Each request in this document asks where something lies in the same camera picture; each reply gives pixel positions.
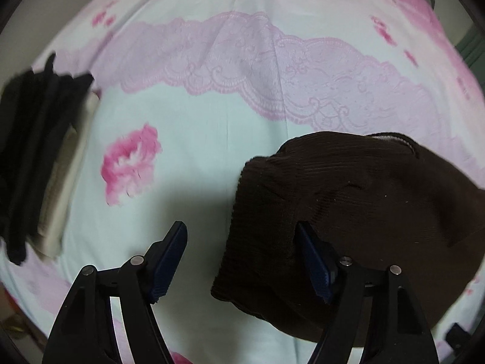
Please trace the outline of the dark brown corduroy pants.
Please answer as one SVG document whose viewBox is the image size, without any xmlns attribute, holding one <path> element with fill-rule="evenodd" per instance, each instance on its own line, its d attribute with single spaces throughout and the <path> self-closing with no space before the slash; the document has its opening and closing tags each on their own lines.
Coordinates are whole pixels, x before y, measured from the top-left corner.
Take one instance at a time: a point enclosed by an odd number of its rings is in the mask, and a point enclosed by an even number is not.
<svg viewBox="0 0 485 364">
<path fill-rule="evenodd" d="M 316 132 L 245 163 L 212 296 L 316 341 L 329 311 L 304 267 L 299 226 L 374 270 L 399 265 L 430 326 L 484 257 L 484 191 L 399 133 Z"/>
</svg>

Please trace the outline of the folded beige garment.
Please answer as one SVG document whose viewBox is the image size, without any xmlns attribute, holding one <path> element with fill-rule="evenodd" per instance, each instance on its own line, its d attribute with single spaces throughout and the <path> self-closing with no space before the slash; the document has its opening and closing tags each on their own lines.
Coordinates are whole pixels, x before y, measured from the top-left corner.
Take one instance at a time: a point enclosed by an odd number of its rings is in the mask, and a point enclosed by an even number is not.
<svg viewBox="0 0 485 364">
<path fill-rule="evenodd" d="M 43 257 L 56 258 L 62 247 L 62 235 L 70 210 L 70 202 L 82 165 L 90 127 L 94 120 L 99 98 L 91 92 L 81 104 L 62 140 L 58 156 L 44 192 L 32 247 Z"/>
</svg>

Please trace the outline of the folded black garment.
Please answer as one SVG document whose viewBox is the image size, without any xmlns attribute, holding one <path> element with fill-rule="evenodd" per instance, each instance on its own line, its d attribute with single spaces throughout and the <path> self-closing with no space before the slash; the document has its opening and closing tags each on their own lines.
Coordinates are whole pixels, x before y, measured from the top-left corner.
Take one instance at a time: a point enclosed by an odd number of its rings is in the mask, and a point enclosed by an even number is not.
<svg viewBox="0 0 485 364">
<path fill-rule="evenodd" d="M 54 161 L 94 80 L 55 73 L 55 58 L 14 76 L 1 94 L 1 238 L 15 265 L 26 259 Z"/>
</svg>

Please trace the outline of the pink floral bed cover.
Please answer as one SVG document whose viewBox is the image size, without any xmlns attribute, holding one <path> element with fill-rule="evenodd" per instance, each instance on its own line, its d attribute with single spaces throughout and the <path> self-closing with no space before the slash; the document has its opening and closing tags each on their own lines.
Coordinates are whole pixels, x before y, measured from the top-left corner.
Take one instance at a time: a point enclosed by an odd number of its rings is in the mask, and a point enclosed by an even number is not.
<svg viewBox="0 0 485 364">
<path fill-rule="evenodd" d="M 484 96 L 425 0 L 94 0 L 30 70 L 52 53 L 99 105 L 60 254 L 2 239 L 46 363 L 311 363 L 211 293 L 245 163 L 294 138 L 399 133 L 484 191 Z M 427 324 L 437 363 L 483 362 L 484 257 Z"/>
</svg>

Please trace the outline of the green curtain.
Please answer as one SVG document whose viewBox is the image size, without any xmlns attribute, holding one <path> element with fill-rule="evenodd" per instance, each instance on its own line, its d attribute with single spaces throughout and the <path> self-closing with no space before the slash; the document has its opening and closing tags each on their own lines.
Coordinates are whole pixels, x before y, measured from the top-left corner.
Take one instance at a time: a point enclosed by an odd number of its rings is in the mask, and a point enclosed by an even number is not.
<svg viewBox="0 0 485 364">
<path fill-rule="evenodd" d="M 449 41 L 472 68 L 484 64 L 484 36 L 460 0 L 425 0 L 434 11 Z"/>
</svg>

